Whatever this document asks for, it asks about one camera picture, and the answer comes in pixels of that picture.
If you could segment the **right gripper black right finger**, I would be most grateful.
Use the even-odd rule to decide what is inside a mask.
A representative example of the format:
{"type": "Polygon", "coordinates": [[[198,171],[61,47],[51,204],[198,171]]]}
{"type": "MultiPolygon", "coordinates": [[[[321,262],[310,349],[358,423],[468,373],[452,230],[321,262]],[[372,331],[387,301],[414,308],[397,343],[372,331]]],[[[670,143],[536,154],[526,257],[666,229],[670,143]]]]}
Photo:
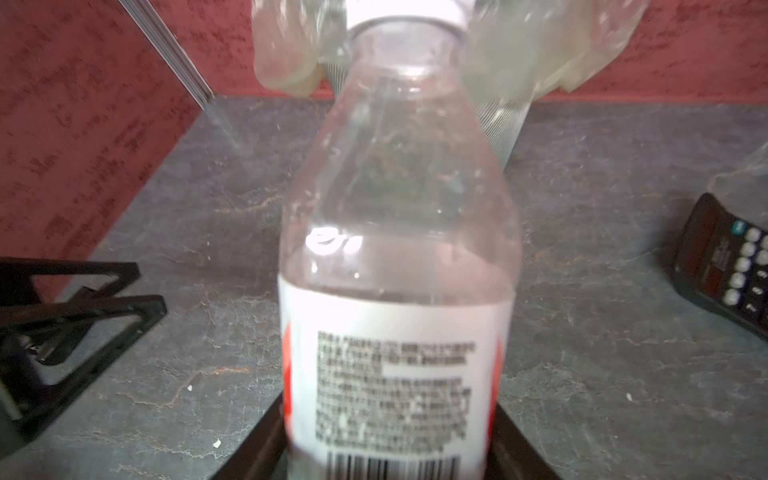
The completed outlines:
{"type": "Polygon", "coordinates": [[[497,403],[487,456],[488,480],[561,480],[497,403]]]}

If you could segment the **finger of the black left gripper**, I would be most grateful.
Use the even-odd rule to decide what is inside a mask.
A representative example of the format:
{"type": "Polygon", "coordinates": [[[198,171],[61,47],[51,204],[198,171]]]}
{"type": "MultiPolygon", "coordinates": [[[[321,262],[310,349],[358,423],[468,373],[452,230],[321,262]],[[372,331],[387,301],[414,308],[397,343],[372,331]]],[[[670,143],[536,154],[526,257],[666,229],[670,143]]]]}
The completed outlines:
{"type": "Polygon", "coordinates": [[[140,279],[137,264],[1,259],[1,328],[42,366],[64,363],[100,320],[101,301],[121,300],[140,279]]]}
{"type": "Polygon", "coordinates": [[[1,309],[1,442],[29,444],[167,314],[160,295],[85,298],[1,309]],[[94,324],[134,320],[60,381],[37,365],[63,363],[94,324]]]}

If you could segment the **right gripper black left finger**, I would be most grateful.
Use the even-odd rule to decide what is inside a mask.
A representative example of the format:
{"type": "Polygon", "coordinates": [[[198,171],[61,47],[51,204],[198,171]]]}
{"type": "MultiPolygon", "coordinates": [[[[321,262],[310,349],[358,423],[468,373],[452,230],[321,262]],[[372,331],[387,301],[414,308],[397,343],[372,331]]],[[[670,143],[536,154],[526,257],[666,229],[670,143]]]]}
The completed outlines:
{"type": "Polygon", "coordinates": [[[287,434],[279,394],[211,480],[286,480],[287,434]]]}

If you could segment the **red white label water bottle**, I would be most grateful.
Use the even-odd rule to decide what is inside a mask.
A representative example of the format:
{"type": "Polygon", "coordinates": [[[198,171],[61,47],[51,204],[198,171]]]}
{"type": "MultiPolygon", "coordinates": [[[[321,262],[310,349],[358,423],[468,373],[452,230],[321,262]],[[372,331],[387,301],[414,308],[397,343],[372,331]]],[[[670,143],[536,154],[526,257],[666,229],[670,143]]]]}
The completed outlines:
{"type": "Polygon", "coordinates": [[[291,479],[480,479],[522,225],[460,72],[470,1],[350,1],[282,213],[291,479]]]}

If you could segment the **silver mesh waste bin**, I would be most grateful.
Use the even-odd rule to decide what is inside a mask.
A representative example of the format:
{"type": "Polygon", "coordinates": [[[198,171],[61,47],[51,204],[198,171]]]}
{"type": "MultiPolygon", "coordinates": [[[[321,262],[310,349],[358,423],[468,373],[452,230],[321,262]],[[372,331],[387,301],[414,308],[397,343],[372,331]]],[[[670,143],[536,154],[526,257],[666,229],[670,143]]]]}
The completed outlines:
{"type": "MultiPolygon", "coordinates": [[[[348,67],[340,64],[321,63],[334,98],[343,90],[348,67]]],[[[502,99],[478,104],[474,113],[492,150],[500,161],[502,170],[511,158],[515,145],[529,113],[531,103],[516,103],[502,99]]]]}

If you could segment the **clear plastic bin liner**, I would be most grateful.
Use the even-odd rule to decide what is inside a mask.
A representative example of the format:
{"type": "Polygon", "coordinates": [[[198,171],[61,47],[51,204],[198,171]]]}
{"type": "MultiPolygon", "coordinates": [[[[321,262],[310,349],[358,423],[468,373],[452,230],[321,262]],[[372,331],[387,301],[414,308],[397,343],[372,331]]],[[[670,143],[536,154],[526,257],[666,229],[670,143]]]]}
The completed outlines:
{"type": "MultiPolygon", "coordinates": [[[[352,53],[348,1],[254,1],[256,79],[267,89],[307,96],[323,79],[345,76],[352,53]]],[[[529,103],[573,91],[628,45],[646,1],[443,1],[468,17],[462,75],[477,102],[529,103]]]]}

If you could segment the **black desk calculator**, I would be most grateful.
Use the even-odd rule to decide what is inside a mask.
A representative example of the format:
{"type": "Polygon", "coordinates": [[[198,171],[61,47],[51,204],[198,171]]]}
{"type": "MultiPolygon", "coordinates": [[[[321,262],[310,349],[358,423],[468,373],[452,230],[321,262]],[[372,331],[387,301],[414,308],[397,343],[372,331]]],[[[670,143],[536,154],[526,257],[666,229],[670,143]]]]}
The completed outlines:
{"type": "Polygon", "coordinates": [[[767,338],[767,231],[704,193],[672,263],[675,290],[694,305],[767,338]]]}

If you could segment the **aluminium left corner post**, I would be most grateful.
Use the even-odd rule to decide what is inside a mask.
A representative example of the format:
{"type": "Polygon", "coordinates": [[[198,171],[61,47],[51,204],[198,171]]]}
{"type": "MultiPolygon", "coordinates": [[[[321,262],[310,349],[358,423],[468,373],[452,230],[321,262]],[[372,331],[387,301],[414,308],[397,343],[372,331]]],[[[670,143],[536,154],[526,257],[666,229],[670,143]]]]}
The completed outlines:
{"type": "Polygon", "coordinates": [[[148,0],[120,0],[119,3],[191,97],[202,110],[205,110],[214,99],[213,90],[151,2],[148,0]]]}

